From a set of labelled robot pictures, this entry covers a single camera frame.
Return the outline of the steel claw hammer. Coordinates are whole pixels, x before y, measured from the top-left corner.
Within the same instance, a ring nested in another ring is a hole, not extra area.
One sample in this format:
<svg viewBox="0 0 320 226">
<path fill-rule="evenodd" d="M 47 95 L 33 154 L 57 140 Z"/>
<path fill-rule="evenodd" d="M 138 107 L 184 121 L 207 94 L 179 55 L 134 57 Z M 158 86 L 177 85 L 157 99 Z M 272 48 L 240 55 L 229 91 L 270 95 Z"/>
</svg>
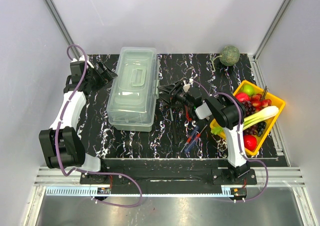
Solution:
<svg viewBox="0 0 320 226">
<path fill-rule="evenodd" d="M 169 115 L 170 115 L 170 121 L 171 121 L 171 131 L 172 131 L 172 141 L 174 145 L 178 145 L 179 144 L 179 140 L 178 140 L 178 133 L 177 133 L 177 127 L 176 127 L 176 120 L 174 117 L 174 107 L 170 104 L 168 104 L 167 102 L 163 103 L 166 107 L 168 107 L 169 109 Z"/>
</svg>

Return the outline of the clear and green toolbox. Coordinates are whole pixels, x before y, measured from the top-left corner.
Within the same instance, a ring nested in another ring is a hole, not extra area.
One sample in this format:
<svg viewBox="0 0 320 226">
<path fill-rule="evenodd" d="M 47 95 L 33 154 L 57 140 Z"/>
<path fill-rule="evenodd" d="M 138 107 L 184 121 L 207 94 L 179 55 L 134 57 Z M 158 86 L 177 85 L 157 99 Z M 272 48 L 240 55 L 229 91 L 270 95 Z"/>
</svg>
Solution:
<svg viewBox="0 0 320 226">
<path fill-rule="evenodd" d="M 119 131 L 150 132 L 159 98 L 159 61 L 152 47 L 123 47 L 108 103 L 108 122 Z"/>
</svg>

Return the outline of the black rubber mallet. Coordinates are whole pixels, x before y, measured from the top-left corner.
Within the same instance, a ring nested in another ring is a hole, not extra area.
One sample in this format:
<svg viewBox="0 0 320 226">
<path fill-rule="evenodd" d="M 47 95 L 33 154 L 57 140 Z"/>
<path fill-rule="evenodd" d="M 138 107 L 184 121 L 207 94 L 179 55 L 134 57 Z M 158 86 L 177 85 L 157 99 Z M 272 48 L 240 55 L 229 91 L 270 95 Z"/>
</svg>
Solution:
<svg viewBox="0 0 320 226">
<path fill-rule="evenodd" d="M 170 106 L 170 109 L 176 110 L 176 111 L 180 111 L 180 110 L 183 111 L 185 109 L 185 105 L 182 103 L 175 103 Z"/>
</svg>

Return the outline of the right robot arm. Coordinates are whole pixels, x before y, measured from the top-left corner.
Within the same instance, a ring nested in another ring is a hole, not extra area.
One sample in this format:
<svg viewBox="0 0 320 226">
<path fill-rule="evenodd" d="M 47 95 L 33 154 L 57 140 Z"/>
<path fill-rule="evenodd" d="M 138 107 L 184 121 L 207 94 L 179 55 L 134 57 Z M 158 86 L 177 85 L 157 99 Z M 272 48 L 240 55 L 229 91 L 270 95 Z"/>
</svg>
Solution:
<svg viewBox="0 0 320 226">
<path fill-rule="evenodd" d="M 222 127 L 228 150 L 227 178 L 239 184 L 250 171 L 245 156 L 243 128 L 245 107 L 233 95 L 218 92 L 202 94 L 201 90 L 186 80 L 158 86 L 159 98 L 169 106 L 186 106 L 193 120 L 208 120 L 210 117 Z"/>
</svg>

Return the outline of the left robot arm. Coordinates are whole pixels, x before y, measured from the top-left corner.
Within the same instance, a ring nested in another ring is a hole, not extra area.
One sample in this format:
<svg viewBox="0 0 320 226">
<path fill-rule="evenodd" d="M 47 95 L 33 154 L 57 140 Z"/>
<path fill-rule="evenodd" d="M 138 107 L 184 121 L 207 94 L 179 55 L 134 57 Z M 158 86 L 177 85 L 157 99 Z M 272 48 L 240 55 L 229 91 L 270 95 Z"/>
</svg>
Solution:
<svg viewBox="0 0 320 226">
<path fill-rule="evenodd" d="M 101 160 L 85 152 L 76 129 L 82 109 L 90 93 L 99 91 L 118 75 L 101 60 L 93 65 L 84 56 L 70 63 L 70 72 L 63 89 L 63 103 L 58 116 L 49 129 L 39 133 L 46 166 L 59 169 L 76 168 L 91 172 L 91 178 L 98 184 L 107 181 L 109 172 L 101 167 Z"/>
</svg>

